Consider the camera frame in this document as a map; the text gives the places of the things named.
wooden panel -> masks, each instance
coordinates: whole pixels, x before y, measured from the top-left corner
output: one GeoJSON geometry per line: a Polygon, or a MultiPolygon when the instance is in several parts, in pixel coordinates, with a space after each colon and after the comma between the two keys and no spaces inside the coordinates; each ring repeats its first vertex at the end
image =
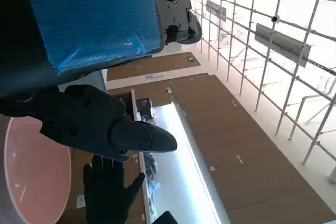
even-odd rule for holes
{"type": "Polygon", "coordinates": [[[277,209],[285,203],[268,206],[274,199],[312,188],[217,77],[186,78],[173,81],[172,86],[206,165],[215,168],[211,176],[232,223],[305,223],[314,211],[327,218],[313,218],[309,223],[335,218],[317,194],[309,197],[320,201],[320,207],[304,202],[310,210],[300,210],[299,217],[291,215],[295,205],[307,200],[304,197],[296,199],[288,211],[277,209]],[[234,210],[256,205],[260,205],[256,216],[253,210],[247,209],[246,214],[234,210]],[[265,212],[271,214],[264,219],[265,212]]]}
{"type": "Polygon", "coordinates": [[[214,166],[211,177],[227,211],[309,189],[285,157],[265,153],[246,155],[243,163],[226,157],[227,162],[214,166]]]}
{"type": "Polygon", "coordinates": [[[169,70],[196,67],[200,64],[191,52],[181,54],[160,56],[154,58],[146,58],[133,61],[129,64],[110,68],[107,74],[107,80],[117,80],[127,77],[141,76],[144,74],[159,73],[169,70]],[[189,57],[193,57],[194,61],[190,62],[189,57]]]}
{"type": "Polygon", "coordinates": [[[312,189],[232,210],[228,216],[231,224],[318,224],[335,219],[312,189]]]}
{"type": "Polygon", "coordinates": [[[228,129],[208,136],[197,136],[196,141],[202,150],[208,167],[231,162],[253,160],[255,165],[281,155],[277,147],[263,132],[256,132],[251,125],[228,129]]]}

